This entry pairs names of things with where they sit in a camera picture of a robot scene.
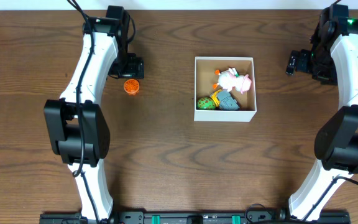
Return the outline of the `pink and white toy duck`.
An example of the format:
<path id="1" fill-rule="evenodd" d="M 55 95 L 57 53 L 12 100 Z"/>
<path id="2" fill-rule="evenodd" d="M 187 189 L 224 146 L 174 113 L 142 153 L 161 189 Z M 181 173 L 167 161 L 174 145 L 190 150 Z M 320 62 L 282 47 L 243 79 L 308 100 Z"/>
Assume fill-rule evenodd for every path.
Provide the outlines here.
<path id="1" fill-rule="evenodd" d="M 235 68 L 228 68 L 225 71 L 216 70 L 215 74 L 218 76 L 218 82 L 213 84 L 214 89 L 220 86 L 223 90 L 230 92 L 234 88 L 243 94 L 251 88 L 252 80 L 249 75 L 239 75 Z"/>

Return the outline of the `grey and yellow toy truck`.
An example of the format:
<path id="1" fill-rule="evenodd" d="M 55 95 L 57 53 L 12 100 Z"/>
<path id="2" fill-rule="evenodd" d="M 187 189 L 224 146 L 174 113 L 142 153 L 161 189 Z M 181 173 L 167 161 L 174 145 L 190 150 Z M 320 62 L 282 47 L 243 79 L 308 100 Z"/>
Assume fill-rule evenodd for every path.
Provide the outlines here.
<path id="1" fill-rule="evenodd" d="M 217 90 L 210 95 L 210 98 L 220 110 L 236 111 L 240 108 L 237 101 L 227 90 Z"/>

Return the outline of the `green ball with red numbers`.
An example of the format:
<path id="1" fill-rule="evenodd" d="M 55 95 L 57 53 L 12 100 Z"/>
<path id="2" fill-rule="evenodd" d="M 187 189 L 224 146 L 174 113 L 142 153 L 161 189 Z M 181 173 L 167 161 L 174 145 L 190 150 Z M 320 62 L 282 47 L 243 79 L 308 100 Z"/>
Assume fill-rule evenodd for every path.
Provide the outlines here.
<path id="1" fill-rule="evenodd" d="M 202 97 L 196 102 L 198 110 L 215 110 L 216 104 L 210 97 Z"/>

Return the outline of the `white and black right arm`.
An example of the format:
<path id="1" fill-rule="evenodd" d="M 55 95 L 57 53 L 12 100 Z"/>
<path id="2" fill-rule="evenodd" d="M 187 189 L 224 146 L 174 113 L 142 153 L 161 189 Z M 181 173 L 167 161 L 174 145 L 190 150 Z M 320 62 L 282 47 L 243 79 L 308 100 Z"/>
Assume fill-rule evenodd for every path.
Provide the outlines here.
<path id="1" fill-rule="evenodd" d="M 313 167 L 288 200 L 290 217 L 303 222 L 317 222 L 335 191 L 358 173 L 358 19 L 321 16 L 310 42 L 311 50 L 291 52 L 286 73 L 337 85 L 339 106 L 318 131 Z"/>

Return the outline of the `orange ribbed toy ball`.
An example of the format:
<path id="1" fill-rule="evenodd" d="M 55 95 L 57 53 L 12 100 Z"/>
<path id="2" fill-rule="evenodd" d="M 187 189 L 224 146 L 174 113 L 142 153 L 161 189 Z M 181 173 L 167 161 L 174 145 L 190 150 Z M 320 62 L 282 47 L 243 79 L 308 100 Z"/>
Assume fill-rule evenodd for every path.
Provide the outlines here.
<path id="1" fill-rule="evenodd" d="M 136 95 L 140 90 L 140 83 L 136 79 L 128 79 L 124 82 L 124 90 L 128 95 Z"/>

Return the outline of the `white open cardboard box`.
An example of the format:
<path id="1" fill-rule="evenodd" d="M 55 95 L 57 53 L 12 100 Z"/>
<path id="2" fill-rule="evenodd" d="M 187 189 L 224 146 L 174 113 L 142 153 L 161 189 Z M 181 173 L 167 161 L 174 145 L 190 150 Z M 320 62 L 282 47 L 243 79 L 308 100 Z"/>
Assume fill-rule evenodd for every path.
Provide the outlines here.
<path id="1" fill-rule="evenodd" d="M 221 86 L 216 89 L 213 85 L 218 82 L 218 72 L 235 68 L 239 75 L 250 79 L 250 89 L 241 93 L 233 88 L 229 94 L 231 101 L 239 107 L 237 110 L 202 110 L 198 102 L 202 98 L 209 98 L 217 94 Z M 194 77 L 194 120 L 195 121 L 227 121 L 249 122 L 257 112 L 255 94 L 254 60 L 252 57 L 196 57 Z"/>

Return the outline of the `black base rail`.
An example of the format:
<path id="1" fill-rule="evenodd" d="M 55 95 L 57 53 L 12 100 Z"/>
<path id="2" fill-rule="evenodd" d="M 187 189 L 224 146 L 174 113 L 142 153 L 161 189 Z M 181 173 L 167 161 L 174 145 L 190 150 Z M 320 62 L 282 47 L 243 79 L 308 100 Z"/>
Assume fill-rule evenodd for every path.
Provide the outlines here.
<path id="1" fill-rule="evenodd" d="M 96 223 L 80 213 L 72 214 L 41 214 L 39 223 Z M 144 213 L 144 212 L 117 212 L 110 218 L 104 218 L 99 223 L 111 224 L 240 224 L 240 223 L 324 223 L 350 224 L 350 215 L 347 212 L 323 212 L 317 221 L 296 220 L 285 218 L 284 214 L 278 217 L 273 210 L 251 210 L 244 213 Z"/>

